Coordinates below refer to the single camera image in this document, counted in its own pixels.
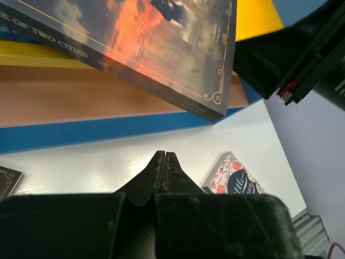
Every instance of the blue edge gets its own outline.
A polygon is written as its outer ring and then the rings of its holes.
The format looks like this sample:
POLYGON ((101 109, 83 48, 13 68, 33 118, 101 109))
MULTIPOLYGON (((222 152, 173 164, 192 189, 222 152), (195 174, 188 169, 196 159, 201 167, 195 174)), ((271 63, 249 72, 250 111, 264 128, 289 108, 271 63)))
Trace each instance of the blue edge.
MULTIPOLYGON (((242 81, 249 103, 261 99, 242 81)), ((230 108, 227 117, 242 108, 230 108)), ((212 123, 191 113, 171 113, 0 128, 0 153, 99 141, 148 133, 206 126, 212 123)))

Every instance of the gold ornamental border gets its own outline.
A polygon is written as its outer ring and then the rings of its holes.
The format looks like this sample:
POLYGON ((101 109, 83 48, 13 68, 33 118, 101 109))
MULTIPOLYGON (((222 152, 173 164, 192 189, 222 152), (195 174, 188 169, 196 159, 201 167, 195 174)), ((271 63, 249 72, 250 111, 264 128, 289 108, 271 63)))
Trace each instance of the gold ornamental border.
POLYGON ((229 4, 229 8, 225 10, 225 13, 226 13, 227 16, 228 16, 228 22, 227 22, 227 32, 225 32, 225 33, 222 34, 222 42, 223 42, 223 45, 225 46, 225 52, 224 52, 223 66, 222 66, 221 69, 218 70, 218 74, 220 75, 219 91, 213 93, 213 95, 212 95, 211 97, 209 97, 209 95, 208 95, 207 93, 205 93, 205 94, 202 96, 202 95, 200 95, 200 94, 198 94, 198 93, 192 91, 191 89, 189 89, 189 88, 187 88, 187 87, 185 87, 185 86, 179 84, 178 82, 175 82, 175 81, 173 81, 173 80, 171 80, 171 79, 169 79, 169 78, 163 76, 162 74, 159 74, 159 73, 157 73, 156 71, 150 69, 149 67, 146 67, 146 66, 140 64, 139 62, 137 62, 137 61, 135 61, 135 60, 133 60, 133 59, 131 59, 131 58, 129 58, 129 57, 127 57, 127 56, 121 54, 121 53, 119 53, 119 52, 116 51, 116 50, 113 50, 111 47, 108 47, 107 45, 105 45, 105 44, 99 42, 98 40, 95 40, 95 39, 91 38, 90 36, 88 36, 88 35, 86 35, 86 34, 80 32, 80 31, 76 30, 75 28, 73 28, 73 27, 71 27, 71 26, 69 26, 69 25, 67 25, 67 24, 65 24, 65 23, 63 23, 63 22, 61 22, 61 21, 55 19, 54 17, 52 17, 52 16, 50 16, 50 15, 48 15, 48 14, 46 14, 46 13, 40 11, 40 10, 38 10, 37 8, 35 8, 35 7, 31 6, 31 5, 29 5, 29 4, 25 3, 25 2, 23 2, 22 0, 17 0, 17 1, 20 2, 20 3, 23 4, 23 5, 25 5, 25 6, 29 7, 29 8, 31 8, 32 10, 34 10, 34 11, 36 11, 36 12, 38 12, 38 13, 40 13, 40 14, 46 16, 46 17, 48 17, 49 19, 52 19, 53 21, 55 21, 55 22, 57 22, 57 23, 60 23, 61 25, 63 25, 63 26, 65 26, 65 27, 69 28, 70 30, 73 30, 73 31, 79 33, 80 35, 82 35, 82 36, 84 36, 84 37, 86 37, 86 38, 88 38, 88 39, 90 39, 90 40, 92 40, 92 41, 98 43, 99 45, 101 45, 101 46, 103 46, 103 47, 105 47, 105 48, 107 48, 107 49, 109 49, 109 50, 111 50, 111 51, 116 52, 117 54, 119 54, 119 55, 121 55, 121 56, 123 56, 123 57, 129 59, 129 60, 132 61, 133 63, 135 63, 135 64, 137 64, 137 65, 140 65, 140 66, 142 66, 142 67, 145 67, 147 70, 149 70, 149 71, 151 71, 151 72, 153 72, 153 73, 158 74, 159 76, 163 77, 164 79, 166 79, 166 80, 168 80, 168 81, 170 81, 170 82, 172 82, 172 83, 174 83, 174 84, 176 84, 176 85, 178 85, 178 86, 180 86, 180 87, 186 89, 187 91, 189 91, 189 92, 195 94, 195 95, 198 96, 198 97, 203 98, 203 99, 206 100, 206 101, 211 101, 211 100, 212 100, 212 101, 213 101, 215 104, 217 104, 217 105, 219 105, 219 104, 222 103, 222 98, 221 98, 219 95, 222 94, 222 92, 223 92, 223 85, 224 85, 224 77, 225 77, 225 74, 224 74, 224 66, 225 66, 225 58, 226 58, 226 52, 227 52, 227 39, 228 39, 228 37, 229 37, 229 29, 230 29, 230 18, 231 18, 231 12, 232 12, 232 1, 231 1, 230 4, 229 4))
POLYGON ((5 188, 4 192, 0 196, 0 198, 2 198, 5 195, 5 193, 7 192, 8 188, 10 187, 10 185, 12 183, 12 178, 15 177, 15 174, 12 172, 9 173, 9 172, 3 171, 3 170, 0 170, 0 174, 4 174, 5 177, 7 178, 7 182, 6 182, 7 187, 5 188))

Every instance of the red component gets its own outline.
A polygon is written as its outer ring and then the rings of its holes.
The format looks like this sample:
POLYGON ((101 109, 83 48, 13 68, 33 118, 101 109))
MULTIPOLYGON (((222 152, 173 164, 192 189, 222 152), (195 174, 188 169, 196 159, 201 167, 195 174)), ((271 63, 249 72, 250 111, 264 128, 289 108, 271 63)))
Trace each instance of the red component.
POLYGON ((290 81, 282 90, 279 92, 279 96, 282 97, 284 93, 286 93, 289 90, 295 89, 297 87, 296 81, 290 81))

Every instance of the dark oval label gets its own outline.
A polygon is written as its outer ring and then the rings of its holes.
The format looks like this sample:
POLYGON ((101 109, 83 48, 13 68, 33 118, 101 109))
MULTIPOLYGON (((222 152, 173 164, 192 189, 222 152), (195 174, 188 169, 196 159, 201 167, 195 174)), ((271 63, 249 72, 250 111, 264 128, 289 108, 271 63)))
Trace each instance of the dark oval label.
POLYGON ((259 194, 257 184, 248 178, 244 169, 234 172, 227 182, 229 194, 259 194))

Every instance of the white table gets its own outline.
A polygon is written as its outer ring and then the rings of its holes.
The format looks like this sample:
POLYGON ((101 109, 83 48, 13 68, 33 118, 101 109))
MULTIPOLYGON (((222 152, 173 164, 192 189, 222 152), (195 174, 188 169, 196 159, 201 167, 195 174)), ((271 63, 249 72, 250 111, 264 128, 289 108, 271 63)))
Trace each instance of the white table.
POLYGON ((5 154, 0 165, 24 172, 17 194, 113 192, 157 150, 175 152, 199 185, 219 156, 232 151, 292 217, 306 209, 263 101, 214 126, 5 154))

